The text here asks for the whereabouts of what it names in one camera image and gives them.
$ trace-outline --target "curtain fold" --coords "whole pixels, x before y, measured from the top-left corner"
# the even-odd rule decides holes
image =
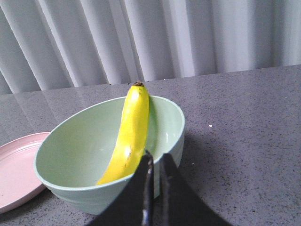
[[[0,1],[0,94],[295,64],[299,0]]]

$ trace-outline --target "light green bowl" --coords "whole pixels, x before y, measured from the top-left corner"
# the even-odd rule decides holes
[[[109,164],[119,131],[125,97],[91,106],[62,122],[46,137],[36,153],[34,170],[57,197],[75,208],[100,214],[121,192],[127,177],[95,185]],[[155,196],[159,195],[159,159],[170,153],[179,166],[185,119],[174,102],[150,97],[146,149],[155,164]]]

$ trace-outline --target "table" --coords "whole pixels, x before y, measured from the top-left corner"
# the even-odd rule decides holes
[[[180,172],[237,226],[301,225],[301,65],[145,82],[183,110]],[[125,96],[130,84],[0,96],[0,145],[51,131],[74,113]],[[85,225],[94,215],[45,189],[0,215],[2,226]],[[159,199],[154,225],[160,225]]]

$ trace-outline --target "banana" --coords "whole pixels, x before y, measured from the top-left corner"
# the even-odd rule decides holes
[[[134,173],[144,152],[149,122],[149,94],[138,81],[129,89],[109,165],[96,183],[104,184]]]

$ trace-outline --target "brown spot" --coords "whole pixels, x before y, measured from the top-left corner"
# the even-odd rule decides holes
[[[133,84],[133,86],[144,86],[141,81],[137,81]]]

